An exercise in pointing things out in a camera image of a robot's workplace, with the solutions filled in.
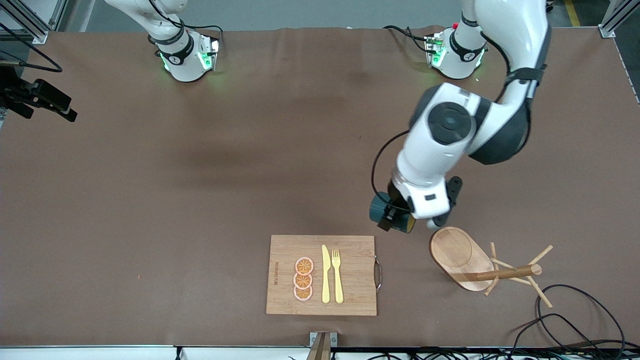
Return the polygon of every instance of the floor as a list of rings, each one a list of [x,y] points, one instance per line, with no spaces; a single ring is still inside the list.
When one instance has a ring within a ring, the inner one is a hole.
[[[71,3],[73,6],[69,6],[63,19],[67,31],[143,31],[131,18],[103,0]],[[602,21],[608,4],[609,0],[557,0],[548,14],[549,23],[551,26],[596,26]],[[390,24],[421,28],[430,24],[449,26],[459,21],[460,9],[460,0],[192,0],[180,17],[187,24],[215,24],[228,31],[382,28]],[[616,30],[616,35],[630,82],[640,88],[640,11],[632,14]],[[7,41],[0,42],[0,50],[21,57],[28,53],[22,44]]]

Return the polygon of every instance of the wooden peg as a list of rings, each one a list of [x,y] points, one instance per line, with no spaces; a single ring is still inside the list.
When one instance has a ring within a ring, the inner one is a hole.
[[[525,285],[533,286],[529,281],[522,280],[522,279],[519,279],[519,278],[517,278],[517,277],[510,277],[510,278],[509,278],[509,279],[507,279],[507,280],[511,280],[511,281],[519,282],[520,284],[525,284]]]
[[[491,257],[493,259],[497,259],[498,255],[496,255],[496,253],[495,253],[495,244],[494,243],[489,243],[489,245],[491,245]],[[498,264],[493,263],[493,269],[494,270],[500,270],[500,267],[498,266]]]
[[[551,251],[551,249],[553,249],[553,248],[554,248],[553,246],[549,245],[545,250],[542,250],[542,252],[541,252],[541,253],[539,253],[539,254],[538,254],[538,256],[536,256],[535,258],[533,258],[533,260],[531,260],[531,261],[529,262],[529,265],[533,265],[533,264],[535,264],[535,263],[539,262],[539,261],[540,261],[540,259],[544,258],[544,256],[545,256],[545,255],[547,255],[547,253],[548,253],[548,252],[550,252],[550,251]]]
[[[494,259],[491,259],[491,262],[492,262],[492,263],[494,263],[494,264],[502,265],[502,266],[506,267],[507,269],[512,269],[512,270],[515,270],[515,269],[516,269],[516,267],[515,267],[515,266],[511,266],[511,265],[509,265],[509,264],[507,264],[507,263],[503,263],[503,262],[501,262],[500,260],[495,259],[495,258],[494,258]]]
[[[510,277],[524,277],[531,275],[542,274],[542,267],[538,264],[519,266],[515,269],[503,269],[487,272],[480,272],[476,274],[466,274],[467,278],[471,281],[487,281],[493,280],[494,277],[500,279],[509,279]]]
[[[540,290],[540,287],[538,286],[538,284],[536,284],[536,281],[533,279],[533,277],[527,276],[526,278],[531,283],[531,286],[533,286],[533,288],[536,289],[536,293],[538,293],[538,296],[542,299],[542,301],[544,301],[547,307],[551,309],[553,305],[551,305],[551,302],[549,301],[549,299],[547,299],[547,296],[545,295],[545,293],[543,293],[542,290]]]
[[[498,281],[500,280],[499,276],[496,276],[493,278],[493,281],[491,282],[491,285],[489,285],[489,287],[486,289],[486,291],[484,292],[485,296],[489,296],[489,293],[493,290],[493,288],[498,284]]]

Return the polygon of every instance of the wooden cutting board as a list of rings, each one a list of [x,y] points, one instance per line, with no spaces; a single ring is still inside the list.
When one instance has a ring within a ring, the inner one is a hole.
[[[322,245],[331,255],[340,250],[340,278],[344,302],[335,302],[334,269],[329,270],[331,301],[322,302]],[[306,256],[314,262],[313,295],[300,301],[293,294],[295,263]],[[269,257],[267,314],[376,316],[374,280],[375,242],[373,236],[272,235]]]

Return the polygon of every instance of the black cable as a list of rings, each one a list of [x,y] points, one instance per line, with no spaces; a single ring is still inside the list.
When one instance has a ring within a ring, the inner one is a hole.
[[[409,33],[407,33],[405,30],[402,30],[401,28],[398,28],[398,27],[397,27],[397,26],[395,26],[395,25],[387,25],[387,26],[385,26],[383,29],[396,30],[396,31],[400,32],[402,35],[404,35],[404,36],[406,36],[406,37],[413,37],[413,38],[414,38],[414,39],[416,39],[416,40],[422,40],[422,41],[424,41],[424,37],[417,37],[417,36],[415,36],[415,35],[413,35],[413,34],[409,34]]]
[[[58,65],[58,63],[56,63],[55,61],[53,61],[50,57],[48,57],[45,53],[41,52],[40,50],[38,50],[35,46],[29,44],[27,41],[24,41],[24,39],[22,39],[21,37],[19,37],[16,33],[14,33],[12,30],[10,30],[9,28],[7,28],[2,22],[0,22],[0,27],[2,27],[7,33],[11,34],[11,36],[13,36],[14,38],[16,38],[18,41],[22,42],[24,45],[27,45],[31,50],[34,50],[36,53],[38,53],[40,56],[42,56],[43,58],[45,58],[51,65],[55,66],[56,68],[52,68],[52,67],[44,67],[44,66],[40,66],[40,65],[34,65],[34,64],[30,64],[27,63],[24,60],[20,60],[18,57],[11,55],[12,57],[19,59],[20,63],[19,65],[21,67],[30,67],[32,69],[38,69],[38,70],[44,70],[44,71],[51,71],[51,72],[62,72],[62,68],[60,67],[60,65]]]
[[[435,54],[436,53],[434,50],[428,50],[428,49],[425,49],[422,46],[420,46],[420,44],[418,44],[418,40],[424,41],[424,37],[419,37],[419,36],[414,35],[411,32],[411,29],[408,26],[407,26],[407,28],[405,30],[402,30],[401,28],[398,28],[395,25],[387,25],[383,29],[396,30],[396,31],[400,32],[402,35],[411,38],[411,40],[413,40],[413,43],[418,47],[418,49],[424,51],[425,53],[429,53],[429,54]]]
[[[529,142],[529,137],[531,136],[531,100],[530,99],[527,99],[527,98],[524,99],[524,111],[527,113],[527,116],[526,116],[527,117],[527,134],[524,137],[524,141],[522,142],[522,145],[513,154],[513,156],[515,156],[522,149],[524,149],[525,145],[527,145],[527,143]]]
[[[446,352],[443,352],[440,355],[446,357],[447,360],[451,360],[451,357],[449,356],[450,354],[447,354]]]
[[[459,351],[456,351],[456,350],[453,350],[453,349],[450,349],[450,351],[451,351],[451,353],[452,353],[452,355],[453,355],[453,358],[455,358],[456,360],[459,360],[459,359],[456,357],[456,354],[458,354],[458,355],[462,356],[462,358],[463,358],[464,360],[469,360],[469,358],[468,358],[465,354],[463,354],[463,353],[461,353],[461,352],[459,352]]]
[[[175,347],[175,360],[180,360],[182,356],[182,347]]]
[[[154,46],[157,46],[156,41],[154,40],[154,38],[151,37],[151,34],[147,35],[147,41]],[[156,50],[154,52],[154,55],[156,55],[157,57],[160,57],[160,49]]]
[[[381,359],[382,357],[387,357],[386,354],[382,354],[382,355],[378,355],[378,356],[374,356],[374,357],[370,357],[367,360],[375,360],[375,359]]]
[[[504,50],[502,50],[502,48],[500,47],[500,45],[496,44],[495,41],[491,40],[488,36],[485,35],[484,32],[480,31],[480,35],[489,43],[491,44],[493,47],[496,48],[496,50],[498,50],[498,52],[500,53],[500,55],[502,55],[502,58],[504,59],[504,63],[507,66],[507,74],[509,75],[509,70],[511,69],[511,63],[509,62],[509,58],[507,57],[507,54],[504,52]],[[500,93],[498,94],[498,96],[495,98],[495,100],[493,102],[498,102],[502,99],[502,96],[504,95],[504,91],[507,88],[507,84],[502,86],[502,90],[500,90]]]
[[[589,300],[595,302],[600,308],[602,308],[607,315],[609,315],[609,318],[611,318],[611,320],[613,320],[613,322],[616,324],[616,327],[618,328],[618,332],[620,333],[620,340],[590,340],[582,331],[580,331],[574,324],[571,323],[571,321],[569,321],[569,319],[565,318],[564,316],[558,314],[558,313],[550,313],[550,314],[545,314],[542,315],[542,311],[541,311],[541,304],[540,304],[540,297],[536,298],[536,319],[534,319],[533,321],[529,322],[524,328],[522,328],[522,330],[520,330],[520,332],[518,332],[518,334],[516,335],[516,340],[513,344],[513,347],[511,348],[511,350],[508,352],[508,359],[511,359],[513,357],[513,355],[515,354],[515,352],[518,350],[516,349],[518,346],[518,342],[520,341],[520,337],[522,336],[522,334],[528,330],[529,328],[531,328],[533,325],[536,325],[537,323],[540,323],[540,325],[542,325],[542,327],[544,328],[545,332],[547,333],[547,335],[549,335],[549,337],[554,340],[559,347],[556,348],[548,348],[546,349],[549,352],[553,352],[553,351],[562,351],[562,354],[571,354],[571,355],[575,355],[575,356],[579,356],[583,359],[601,359],[601,360],[621,360],[621,359],[626,359],[626,358],[636,358],[636,357],[640,357],[640,355],[638,356],[623,356],[624,355],[624,351],[627,345],[639,348],[638,345],[634,344],[634,343],[630,343],[628,341],[625,340],[625,333],[622,330],[622,327],[620,326],[620,323],[618,322],[618,320],[615,318],[615,316],[613,316],[613,314],[609,311],[609,309],[607,309],[600,301],[598,301],[596,298],[594,298],[592,295],[590,295],[589,293],[587,293],[584,290],[580,290],[574,286],[570,286],[570,285],[565,285],[565,284],[555,284],[555,285],[550,285],[547,286],[546,288],[544,288],[542,290],[543,293],[546,293],[549,289],[552,288],[568,288],[574,291],[579,292],[580,294],[586,296],[587,298],[589,298]],[[565,345],[562,344],[549,330],[549,328],[547,327],[546,323],[545,323],[545,319],[546,318],[550,318],[550,317],[556,317],[556,318],[560,318],[562,321],[564,321],[567,325],[569,325],[573,331],[575,333],[577,333],[583,340],[584,342],[579,343],[577,345]],[[601,345],[604,343],[619,343],[620,344],[620,349],[618,350],[617,355],[615,355],[614,357],[607,355],[604,351],[602,351],[602,349],[598,348],[597,345]],[[583,349],[583,347],[591,347],[594,348],[599,354],[590,354],[588,356],[582,355],[580,354],[580,352],[585,352],[585,349]]]
[[[406,32],[409,33],[409,35],[411,36],[411,40],[413,40],[413,43],[418,47],[418,49],[420,49],[420,50],[422,50],[422,51],[424,51],[425,53],[428,53],[428,54],[435,54],[436,53],[434,50],[426,49],[426,45],[425,45],[425,48],[420,46],[420,44],[418,44],[418,40],[415,39],[415,36],[413,35],[413,33],[411,32],[411,29],[408,26],[406,27]]]
[[[220,31],[220,34],[222,34],[224,32],[222,30],[222,28],[219,27],[218,25],[193,26],[193,25],[185,25],[184,23],[175,22],[175,21],[169,19],[169,17],[164,16],[162,14],[162,12],[160,12],[160,9],[154,3],[154,0],[149,0],[149,4],[151,4],[151,6],[153,6],[154,10],[156,11],[156,13],[158,15],[160,15],[164,20],[167,20],[168,22],[171,22],[171,24],[174,25],[176,28],[189,28],[189,29],[193,29],[193,30],[195,30],[195,29],[216,28],[216,29],[218,29]]]
[[[427,356],[424,358],[424,360],[435,360],[438,356],[440,356],[440,354],[438,354],[437,352]]]
[[[373,188],[373,192],[380,199],[380,201],[385,203],[387,206],[389,206],[391,208],[394,208],[394,209],[411,212],[411,210],[409,210],[409,209],[400,208],[398,206],[395,206],[395,205],[391,204],[389,201],[385,200],[385,198],[383,198],[382,195],[380,195],[378,193],[378,189],[376,189],[376,165],[378,164],[378,159],[380,159],[380,156],[382,155],[382,152],[387,148],[387,146],[389,146],[389,144],[394,142],[394,140],[398,139],[400,136],[407,135],[408,133],[409,133],[409,130],[405,130],[402,133],[399,133],[398,135],[395,135],[394,137],[389,139],[384,145],[382,145],[382,147],[380,148],[380,150],[376,154],[376,158],[373,159],[373,165],[371,166],[371,188]]]
[[[12,58],[14,58],[14,59],[18,60],[18,61],[19,61],[19,62],[21,62],[21,63],[26,62],[26,61],[24,61],[23,59],[19,58],[18,56],[14,55],[14,54],[7,53],[7,52],[6,52],[6,51],[4,51],[4,50],[0,50],[0,53],[3,53],[3,54],[5,54],[5,55],[7,55],[7,56],[11,56]]]

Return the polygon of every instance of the toy orange slice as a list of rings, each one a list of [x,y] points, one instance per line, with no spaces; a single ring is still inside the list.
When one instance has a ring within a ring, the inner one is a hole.
[[[300,275],[308,275],[314,271],[314,262],[308,257],[299,258],[296,261],[296,272]]]
[[[300,301],[307,301],[308,299],[311,299],[311,295],[313,294],[314,294],[314,289],[311,287],[304,290],[293,288],[293,295],[296,297],[296,299]]]
[[[313,281],[311,275],[293,275],[293,285],[300,290],[309,289]]]

